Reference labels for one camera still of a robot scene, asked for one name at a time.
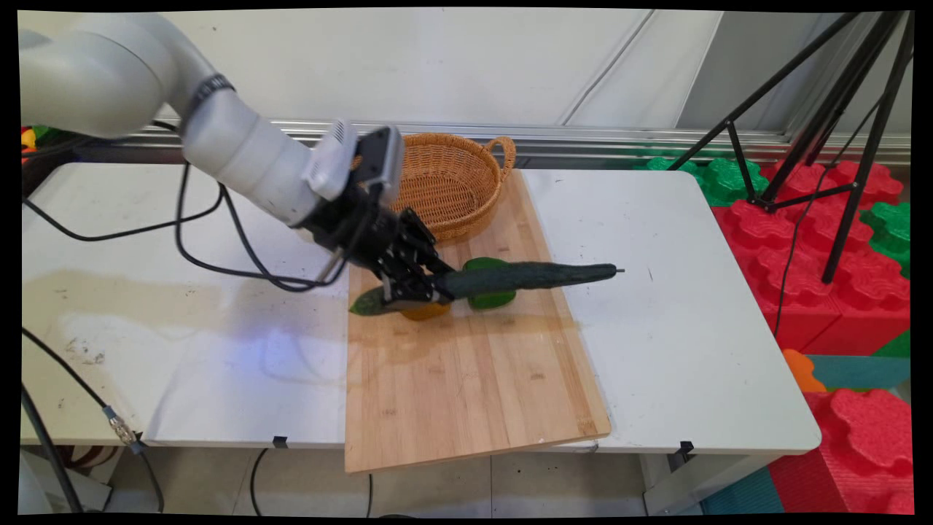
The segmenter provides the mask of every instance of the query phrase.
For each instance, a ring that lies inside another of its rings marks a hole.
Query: basket handle
[[[515,142],[507,136],[498,136],[490,140],[489,143],[482,148],[492,153],[493,147],[496,144],[502,146],[502,151],[505,153],[506,157],[505,161],[502,162],[502,169],[499,170],[499,180],[505,182],[506,178],[512,173],[512,167],[515,166]]]

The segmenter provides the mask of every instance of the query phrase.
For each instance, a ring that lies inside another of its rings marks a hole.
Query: wicker basket
[[[496,144],[505,152],[502,168],[492,154]],[[492,211],[514,165],[515,143],[507,136],[480,146],[457,135],[408,135],[392,209],[410,206],[438,241],[467,234]]]

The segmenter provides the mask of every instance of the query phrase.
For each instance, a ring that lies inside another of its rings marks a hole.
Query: white table
[[[80,234],[170,220],[180,166],[68,164],[34,202]],[[564,289],[613,432],[560,450],[699,456],[654,479],[650,514],[675,513],[820,431],[694,179],[683,172],[527,170],[559,263],[625,274]],[[192,170],[186,211],[216,184]],[[270,270],[313,278],[318,246],[234,196]],[[226,209],[187,223],[188,251],[253,270]],[[172,229],[99,243],[22,212],[23,325],[74,364],[151,445],[342,447],[346,277],[288,293],[186,262]],[[60,444],[118,444],[94,402],[23,338],[23,381]],[[35,433],[21,417],[21,442]]]

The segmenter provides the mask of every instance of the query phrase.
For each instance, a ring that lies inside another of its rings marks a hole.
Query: tripod
[[[816,50],[820,49],[839,33],[842,28],[852,21],[859,13],[843,14],[667,169],[671,171],[678,169],[683,163],[688,161],[693,155],[722,133],[723,130],[726,130],[729,133],[732,148],[735,151],[735,160],[739,164],[739,169],[742,172],[742,179],[745,182],[745,189],[748,196],[747,200],[749,203],[761,206],[765,211],[773,213],[775,210],[782,207],[794,206],[822,197],[849,192],[848,201],[846,202],[845,210],[842,213],[842,220],[839,224],[839,230],[836,232],[836,237],[833,241],[832,249],[829,252],[829,258],[827,259],[826,268],[823,271],[823,282],[829,284],[832,282],[833,276],[836,273],[836,268],[839,265],[839,259],[842,257],[845,239],[848,237],[849,229],[852,227],[852,221],[855,219],[858,202],[862,198],[863,191],[865,191],[865,184],[868,181],[869,171],[874,162],[878,145],[881,143],[884,127],[887,125],[887,120],[891,115],[891,108],[897,97],[898,87],[903,80],[907,64],[913,57],[914,13],[913,11],[906,13],[908,14],[908,18],[907,25],[904,29],[904,35],[900,39],[898,53],[895,57],[894,64],[891,66],[891,73],[884,87],[884,93],[875,104],[875,107],[872,108],[872,111],[877,109],[877,113],[871,124],[871,130],[866,140],[865,148],[863,149],[855,181],[852,183],[824,191],[819,191],[817,185],[817,191],[809,195],[789,199],[784,202],[776,203],[774,201],[778,191],[781,189],[781,185],[784,184],[787,177],[790,176],[791,172],[804,155],[806,155],[804,163],[808,166],[813,165],[817,155],[823,146],[825,146],[826,141],[832,134],[833,129],[835,129],[840,117],[852,101],[852,98],[858,91],[859,86],[861,86],[865,76],[868,75],[875,60],[884,48],[884,45],[894,33],[894,29],[901,17],[905,14],[905,11],[885,11],[878,17],[878,20],[871,27],[868,35],[866,35],[865,39],[858,46],[852,59],[832,86],[826,99],[823,100],[823,103],[816,110],[806,127],[801,131],[797,142],[787,153],[783,164],[780,169],[777,170],[777,173],[774,174],[768,188],[766,188],[761,195],[757,195],[752,186],[752,179],[748,174],[748,168],[745,165],[745,156],[742,153],[742,145],[739,143],[739,135],[735,131],[735,120],[742,116],[742,114],[752,107],[762,96],[794,71],[794,69],[809,58]]]

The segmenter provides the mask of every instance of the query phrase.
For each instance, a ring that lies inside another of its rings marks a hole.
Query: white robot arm
[[[346,186],[355,132],[330,134],[327,154],[292,140],[250,109],[188,38],[155,13],[95,13],[56,41],[21,34],[23,124],[103,138],[147,125],[168,103],[184,122],[185,157],[295,227],[320,197]],[[383,199],[395,195],[383,190]]]
[[[337,121],[308,149],[244,104],[155,13],[89,14],[55,41],[21,31],[20,84],[23,125],[102,138],[146,126],[168,103],[182,119],[191,164],[288,226],[310,230],[317,244],[350,252],[383,281],[387,303],[445,300],[422,268],[451,271],[434,237],[410,209],[396,215],[380,206],[398,192],[404,143],[395,127],[357,140],[352,124]]]

